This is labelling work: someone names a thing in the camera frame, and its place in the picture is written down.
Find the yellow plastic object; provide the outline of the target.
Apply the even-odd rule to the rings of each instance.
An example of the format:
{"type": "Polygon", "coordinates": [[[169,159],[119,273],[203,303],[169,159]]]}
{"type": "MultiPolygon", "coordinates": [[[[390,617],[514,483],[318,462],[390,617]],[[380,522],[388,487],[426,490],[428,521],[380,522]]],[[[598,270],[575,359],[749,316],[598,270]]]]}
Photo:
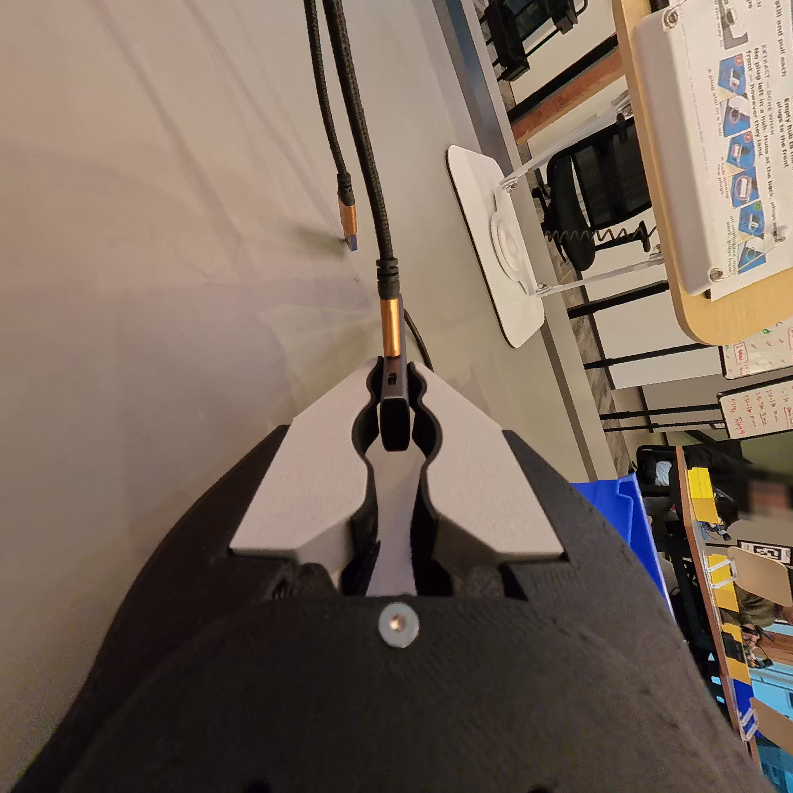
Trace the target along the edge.
{"type": "Polygon", "coordinates": [[[717,509],[709,470],[702,467],[690,468],[687,471],[687,481],[694,518],[699,522],[720,525],[722,520],[717,509]]]}

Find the black utility cart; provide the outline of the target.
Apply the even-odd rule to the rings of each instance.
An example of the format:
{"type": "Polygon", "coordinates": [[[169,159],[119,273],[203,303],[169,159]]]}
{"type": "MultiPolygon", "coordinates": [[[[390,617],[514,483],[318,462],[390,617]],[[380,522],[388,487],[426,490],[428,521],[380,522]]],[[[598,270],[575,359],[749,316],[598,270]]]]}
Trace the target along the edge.
{"type": "Polygon", "coordinates": [[[477,12],[498,82],[512,83],[530,70],[530,56],[571,32],[589,1],[488,1],[477,12]]]}

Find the dark USB hub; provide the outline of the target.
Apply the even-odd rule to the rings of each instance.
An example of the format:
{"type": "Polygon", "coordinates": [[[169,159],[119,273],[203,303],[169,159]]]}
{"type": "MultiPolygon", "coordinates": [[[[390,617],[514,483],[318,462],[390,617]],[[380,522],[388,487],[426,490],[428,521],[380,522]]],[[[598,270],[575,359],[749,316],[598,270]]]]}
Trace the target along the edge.
{"type": "Polygon", "coordinates": [[[384,356],[380,378],[379,427],[386,452],[406,451],[411,442],[408,361],[404,354],[384,356]]]}

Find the black office chair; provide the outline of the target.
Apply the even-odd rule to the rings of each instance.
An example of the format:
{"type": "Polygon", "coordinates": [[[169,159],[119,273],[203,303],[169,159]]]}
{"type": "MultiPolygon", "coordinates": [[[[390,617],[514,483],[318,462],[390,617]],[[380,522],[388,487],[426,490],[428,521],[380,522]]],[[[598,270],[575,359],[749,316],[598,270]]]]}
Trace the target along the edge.
{"type": "Polygon", "coordinates": [[[582,273],[596,255],[630,243],[651,251],[644,221],[629,220],[651,208],[634,118],[616,122],[553,154],[546,181],[532,197],[541,206],[541,230],[563,260],[582,273]]]}

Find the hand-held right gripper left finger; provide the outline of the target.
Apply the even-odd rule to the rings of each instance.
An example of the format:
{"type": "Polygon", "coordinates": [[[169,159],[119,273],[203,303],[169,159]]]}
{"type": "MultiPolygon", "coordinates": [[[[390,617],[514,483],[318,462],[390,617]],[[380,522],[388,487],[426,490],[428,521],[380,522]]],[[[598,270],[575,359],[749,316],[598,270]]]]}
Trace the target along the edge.
{"type": "Polygon", "coordinates": [[[366,451],[379,435],[382,360],[369,360],[289,425],[230,543],[240,556],[321,565],[368,589],[378,502],[366,451]]]}

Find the black cable orange plug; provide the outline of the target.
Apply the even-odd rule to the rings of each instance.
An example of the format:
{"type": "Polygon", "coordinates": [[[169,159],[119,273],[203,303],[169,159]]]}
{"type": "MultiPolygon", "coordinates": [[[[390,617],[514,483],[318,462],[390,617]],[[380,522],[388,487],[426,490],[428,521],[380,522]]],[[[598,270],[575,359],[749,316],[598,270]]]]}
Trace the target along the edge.
{"type": "Polygon", "coordinates": [[[376,274],[382,318],[383,353],[387,358],[396,358],[402,353],[401,283],[398,261],[392,249],[385,198],[354,69],[351,42],[342,2],[323,1],[322,5],[348,124],[369,199],[378,244],[379,256],[376,262],[376,274]]]}

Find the whiteboard with writing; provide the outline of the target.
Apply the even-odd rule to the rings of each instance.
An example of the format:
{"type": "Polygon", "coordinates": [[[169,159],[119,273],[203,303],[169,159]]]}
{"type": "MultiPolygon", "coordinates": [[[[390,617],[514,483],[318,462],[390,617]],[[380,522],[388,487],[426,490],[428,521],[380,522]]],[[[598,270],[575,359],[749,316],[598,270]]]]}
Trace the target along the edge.
{"type": "Polygon", "coordinates": [[[718,404],[730,439],[742,441],[792,430],[792,378],[720,393],[718,404]]]}
{"type": "Polygon", "coordinates": [[[792,366],[792,319],[719,349],[722,376],[738,380],[792,366]]]}

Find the wooden display board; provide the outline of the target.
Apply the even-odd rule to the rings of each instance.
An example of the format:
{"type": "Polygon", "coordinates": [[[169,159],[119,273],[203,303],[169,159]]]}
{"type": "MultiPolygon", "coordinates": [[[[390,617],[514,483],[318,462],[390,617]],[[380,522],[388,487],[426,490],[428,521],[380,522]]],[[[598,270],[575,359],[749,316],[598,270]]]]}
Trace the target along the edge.
{"type": "Polygon", "coordinates": [[[656,145],[658,134],[649,117],[649,98],[639,69],[635,36],[639,22],[651,14],[650,2],[613,1],[611,5],[652,210],[660,236],[660,252],[679,326],[693,341],[718,346],[743,340],[760,331],[767,323],[790,319],[791,270],[747,285],[739,292],[717,301],[711,301],[702,295],[690,295],[683,289],[679,252],[672,238],[674,224],[669,215],[672,194],[663,184],[656,145]]]}

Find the blue plastic bin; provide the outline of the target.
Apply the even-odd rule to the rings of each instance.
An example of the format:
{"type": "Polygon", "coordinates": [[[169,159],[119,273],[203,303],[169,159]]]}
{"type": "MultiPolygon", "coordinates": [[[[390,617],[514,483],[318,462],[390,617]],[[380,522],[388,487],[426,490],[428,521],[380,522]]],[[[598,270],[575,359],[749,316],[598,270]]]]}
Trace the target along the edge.
{"type": "Polygon", "coordinates": [[[572,487],[600,512],[626,542],[673,615],[669,591],[635,473],[613,480],[574,483],[572,487]]]}

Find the printed instruction sheet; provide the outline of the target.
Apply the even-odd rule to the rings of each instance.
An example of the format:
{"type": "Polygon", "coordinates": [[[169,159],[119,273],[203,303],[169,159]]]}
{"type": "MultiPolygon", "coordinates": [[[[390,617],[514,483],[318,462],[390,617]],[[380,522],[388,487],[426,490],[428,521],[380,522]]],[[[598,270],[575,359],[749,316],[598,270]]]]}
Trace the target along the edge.
{"type": "Polygon", "coordinates": [[[681,281],[710,299],[791,268],[791,2],[677,2],[658,19],[681,281]]]}

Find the wooden post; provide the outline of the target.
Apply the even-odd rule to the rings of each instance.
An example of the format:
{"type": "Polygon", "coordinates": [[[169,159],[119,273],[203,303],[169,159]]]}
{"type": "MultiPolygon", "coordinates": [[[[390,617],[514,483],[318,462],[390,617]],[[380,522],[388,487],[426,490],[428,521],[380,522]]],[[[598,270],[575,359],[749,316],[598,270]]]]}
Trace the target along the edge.
{"type": "Polygon", "coordinates": [[[518,145],[573,111],[625,74],[620,48],[612,48],[574,75],[560,75],[560,85],[541,89],[509,111],[510,128],[518,145]]]}

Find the wooden workbench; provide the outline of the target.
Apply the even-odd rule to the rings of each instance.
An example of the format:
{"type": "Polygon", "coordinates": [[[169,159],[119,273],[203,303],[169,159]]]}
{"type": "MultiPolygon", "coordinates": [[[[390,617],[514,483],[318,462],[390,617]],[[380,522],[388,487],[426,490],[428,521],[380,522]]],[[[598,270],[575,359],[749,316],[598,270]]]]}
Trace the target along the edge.
{"type": "Polygon", "coordinates": [[[705,539],[705,524],[692,512],[685,449],[677,446],[670,474],[670,490],[682,529],[668,539],[668,550],[691,631],[689,648],[705,684],[730,728],[760,770],[760,747],[773,750],[772,758],[789,757],[791,720],[755,698],[748,659],[750,651],[742,626],[725,622],[723,613],[738,615],[735,584],[740,580],[739,550],[717,553],[705,539]]]}

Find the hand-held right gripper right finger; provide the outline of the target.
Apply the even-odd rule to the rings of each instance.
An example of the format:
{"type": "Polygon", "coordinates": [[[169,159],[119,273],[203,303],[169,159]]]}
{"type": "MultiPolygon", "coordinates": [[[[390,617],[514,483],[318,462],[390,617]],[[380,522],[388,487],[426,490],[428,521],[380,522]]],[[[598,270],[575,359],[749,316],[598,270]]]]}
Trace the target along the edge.
{"type": "Polygon", "coordinates": [[[563,546],[499,424],[425,365],[408,365],[411,439],[424,461],[411,516],[417,589],[475,569],[556,562],[563,546]]]}

